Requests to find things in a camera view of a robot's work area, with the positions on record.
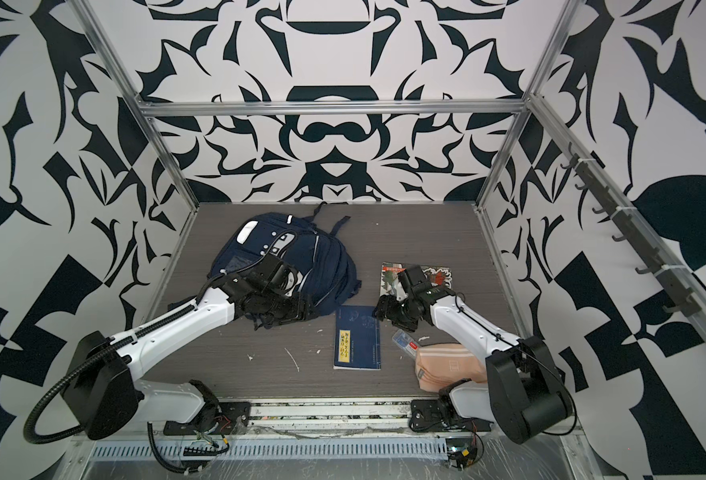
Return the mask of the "illustrated comic picture book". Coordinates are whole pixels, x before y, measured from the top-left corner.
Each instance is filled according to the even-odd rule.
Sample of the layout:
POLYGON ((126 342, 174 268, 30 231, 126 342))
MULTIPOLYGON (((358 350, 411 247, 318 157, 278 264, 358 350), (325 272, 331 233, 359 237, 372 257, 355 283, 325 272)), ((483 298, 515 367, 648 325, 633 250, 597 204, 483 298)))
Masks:
MULTIPOLYGON (((395 296, 399 301, 404 300, 407 294, 398 276, 406 268, 407 264, 384 262, 381 268, 379 294, 395 296)), ((422 266, 422 271, 433 286, 452 287, 453 275, 448 267, 422 266)))

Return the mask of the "navy blue notebook yellow label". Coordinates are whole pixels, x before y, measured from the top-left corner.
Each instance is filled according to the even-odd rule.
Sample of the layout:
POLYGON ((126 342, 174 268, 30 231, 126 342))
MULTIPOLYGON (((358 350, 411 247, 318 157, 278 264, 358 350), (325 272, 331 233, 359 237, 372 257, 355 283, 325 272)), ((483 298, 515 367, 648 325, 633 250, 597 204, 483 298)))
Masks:
POLYGON ((343 305, 336 312, 334 368, 380 370, 380 321, 373 306, 343 305))

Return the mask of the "navy blue student backpack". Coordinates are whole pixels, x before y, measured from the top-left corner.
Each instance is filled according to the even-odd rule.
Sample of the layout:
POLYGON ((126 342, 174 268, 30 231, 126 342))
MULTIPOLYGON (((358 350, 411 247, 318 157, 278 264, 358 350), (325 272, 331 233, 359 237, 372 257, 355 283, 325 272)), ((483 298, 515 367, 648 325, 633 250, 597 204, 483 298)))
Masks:
POLYGON ((269 212, 247 220, 212 262, 209 279, 229 276, 257 293, 296 300, 310 318, 333 313, 361 288, 357 267, 339 238, 344 216, 331 231, 315 216, 269 212))

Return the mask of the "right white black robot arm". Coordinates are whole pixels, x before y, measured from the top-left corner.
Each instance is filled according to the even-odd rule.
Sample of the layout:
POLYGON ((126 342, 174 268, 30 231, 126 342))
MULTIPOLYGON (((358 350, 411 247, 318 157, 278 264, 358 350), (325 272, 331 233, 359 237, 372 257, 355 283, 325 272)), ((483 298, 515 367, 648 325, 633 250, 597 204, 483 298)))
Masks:
POLYGON ((545 342, 521 338, 475 312, 454 290, 430 282, 422 268, 399 273, 405 297, 382 295, 374 310, 380 321, 410 333, 422 322, 451 335, 485 365, 486 380, 469 377, 447 389, 449 411, 462 419, 490 422, 516 444, 572 418, 570 434, 579 419, 576 401, 566 387, 545 342))

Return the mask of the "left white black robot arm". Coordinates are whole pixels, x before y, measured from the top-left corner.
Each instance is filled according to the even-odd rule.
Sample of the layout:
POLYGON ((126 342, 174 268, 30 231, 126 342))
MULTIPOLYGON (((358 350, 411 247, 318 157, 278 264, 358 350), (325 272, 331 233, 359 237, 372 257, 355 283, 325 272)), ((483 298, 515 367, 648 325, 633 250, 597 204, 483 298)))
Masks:
POLYGON ((316 309, 299 284, 294 267, 269 255, 212 277, 191 300, 137 328, 110 337, 95 331, 76 347, 70 364, 76 376, 62 397, 91 440, 136 422, 211 421, 217 402, 202 383, 151 382, 146 374, 193 340, 243 316, 264 328, 312 318, 316 309))

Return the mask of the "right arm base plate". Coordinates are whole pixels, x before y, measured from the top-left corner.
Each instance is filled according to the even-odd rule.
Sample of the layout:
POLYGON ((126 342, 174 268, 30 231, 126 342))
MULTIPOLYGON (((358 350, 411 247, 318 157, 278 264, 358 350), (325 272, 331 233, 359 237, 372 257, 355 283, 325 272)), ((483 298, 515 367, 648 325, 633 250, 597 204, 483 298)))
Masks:
POLYGON ((450 431, 491 432, 492 423, 460 417, 454 408, 440 399, 415 399, 410 402, 409 428, 417 433, 450 431))

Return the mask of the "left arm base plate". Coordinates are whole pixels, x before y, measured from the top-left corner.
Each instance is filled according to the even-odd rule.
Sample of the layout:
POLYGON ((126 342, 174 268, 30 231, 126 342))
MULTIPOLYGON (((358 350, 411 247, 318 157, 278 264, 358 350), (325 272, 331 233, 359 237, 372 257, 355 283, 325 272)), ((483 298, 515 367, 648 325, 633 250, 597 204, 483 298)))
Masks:
POLYGON ((230 435, 249 426, 252 403, 248 401, 221 402, 217 407, 205 405, 189 423, 168 421, 165 436, 230 435))

